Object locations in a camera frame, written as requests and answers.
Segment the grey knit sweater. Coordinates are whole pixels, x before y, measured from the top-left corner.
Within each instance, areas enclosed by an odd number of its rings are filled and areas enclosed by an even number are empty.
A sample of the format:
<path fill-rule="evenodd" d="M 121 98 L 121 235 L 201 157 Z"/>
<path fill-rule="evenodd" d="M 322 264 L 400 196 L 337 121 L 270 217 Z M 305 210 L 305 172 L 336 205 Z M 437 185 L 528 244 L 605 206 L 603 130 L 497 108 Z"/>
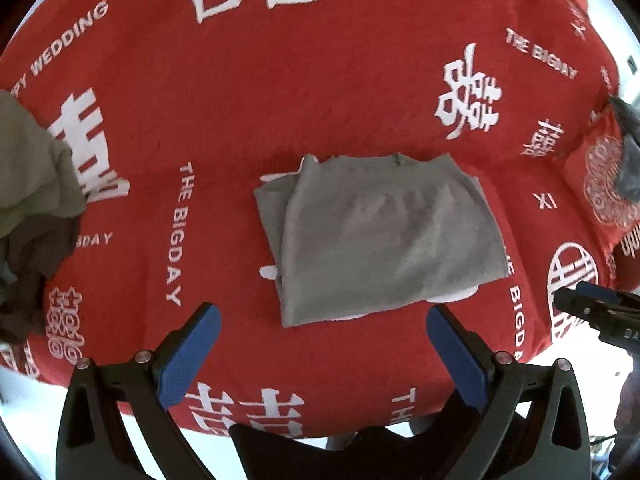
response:
<path fill-rule="evenodd" d="M 448 155 L 308 155 L 254 192 L 285 327 L 362 318 L 508 275 L 480 180 Z"/>

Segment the red embroidered pillow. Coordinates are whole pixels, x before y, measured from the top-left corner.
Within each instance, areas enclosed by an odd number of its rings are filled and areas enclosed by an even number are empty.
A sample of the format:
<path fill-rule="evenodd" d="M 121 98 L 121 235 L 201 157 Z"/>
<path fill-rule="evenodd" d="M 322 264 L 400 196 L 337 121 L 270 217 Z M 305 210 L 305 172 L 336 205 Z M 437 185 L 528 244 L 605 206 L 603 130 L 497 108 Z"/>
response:
<path fill-rule="evenodd" d="M 611 286 L 639 290 L 639 205 L 615 189 L 623 158 L 623 133 L 612 107 L 604 111 L 566 155 L 562 176 L 577 196 L 582 212 L 610 269 Z"/>

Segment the dark teal garment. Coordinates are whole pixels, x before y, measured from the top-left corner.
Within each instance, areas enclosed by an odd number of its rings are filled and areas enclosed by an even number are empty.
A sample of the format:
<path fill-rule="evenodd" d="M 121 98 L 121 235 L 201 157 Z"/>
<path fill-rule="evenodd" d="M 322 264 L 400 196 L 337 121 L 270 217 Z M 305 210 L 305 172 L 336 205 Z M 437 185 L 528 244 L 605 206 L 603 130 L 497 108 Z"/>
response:
<path fill-rule="evenodd" d="M 610 103 L 623 138 L 622 158 L 615 189 L 625 200 L 638 203 L 640 195 L 639 111 L 618 96 L 611 96 Z"/>

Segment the person's black shorts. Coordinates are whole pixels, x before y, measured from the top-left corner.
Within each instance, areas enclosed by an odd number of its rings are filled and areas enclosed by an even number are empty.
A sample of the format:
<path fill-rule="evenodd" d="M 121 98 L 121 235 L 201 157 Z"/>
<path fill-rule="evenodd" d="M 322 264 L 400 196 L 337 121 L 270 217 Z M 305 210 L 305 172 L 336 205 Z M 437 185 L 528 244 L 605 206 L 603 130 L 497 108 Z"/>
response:
<path fill-rule="evenodd" d="M 383 427 L 356 434 L 341 450 L 316 448 L 301 440 L 243 425 L 230 431 L 247 478 L 442 479 L 444 460 L 424 436 L 401 437 Z"/>

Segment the dark brown garment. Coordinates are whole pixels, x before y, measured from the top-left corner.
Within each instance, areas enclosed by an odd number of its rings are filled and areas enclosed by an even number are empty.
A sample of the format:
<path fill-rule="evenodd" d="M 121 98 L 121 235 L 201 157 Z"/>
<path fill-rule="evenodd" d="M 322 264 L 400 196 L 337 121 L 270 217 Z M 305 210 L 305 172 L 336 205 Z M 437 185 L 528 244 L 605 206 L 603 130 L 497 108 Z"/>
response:
<path fill-rule="evenodd" d="M 81 218 L 35 214 L 1 240 L 1 340 L 24 344 L 44 330 L 47 281 L 76 248 Z"/>

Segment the olive green garment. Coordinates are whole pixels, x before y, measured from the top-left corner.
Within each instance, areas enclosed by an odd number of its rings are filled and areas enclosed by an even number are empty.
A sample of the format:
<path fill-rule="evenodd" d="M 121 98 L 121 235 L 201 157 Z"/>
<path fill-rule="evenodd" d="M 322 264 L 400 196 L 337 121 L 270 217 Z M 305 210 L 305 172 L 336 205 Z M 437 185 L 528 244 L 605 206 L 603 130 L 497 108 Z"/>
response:
<path fill-rule="evenodd" d="M 1 92 L 1 235 L 37 214 L 75 218 L 86 210 L 72 150 Z"/>

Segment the red wedding blanket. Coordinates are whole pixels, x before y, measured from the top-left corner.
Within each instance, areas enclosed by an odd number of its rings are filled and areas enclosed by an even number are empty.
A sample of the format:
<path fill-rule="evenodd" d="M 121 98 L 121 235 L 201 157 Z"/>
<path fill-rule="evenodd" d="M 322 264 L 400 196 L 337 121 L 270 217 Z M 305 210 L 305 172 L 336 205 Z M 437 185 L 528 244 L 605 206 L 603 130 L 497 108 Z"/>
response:
<path fill-rule="evenodd" d="M 154 348 L 206 301 L 221 333 L 177 424 L 324 437 L 442 407 L 435 301 L 526 362 L 574 325 L 557 289 L 611 284 L 562 176 L 618 87 L 586 0 L 46 0 L 1 85 L 68 143 L 89 194 L 43 332 L 1 352 L 36 382 Z M 448 154 L 480 180 L 508 275 L 283 326 L 256 188 L 308 155 L 393 154 Z"/>

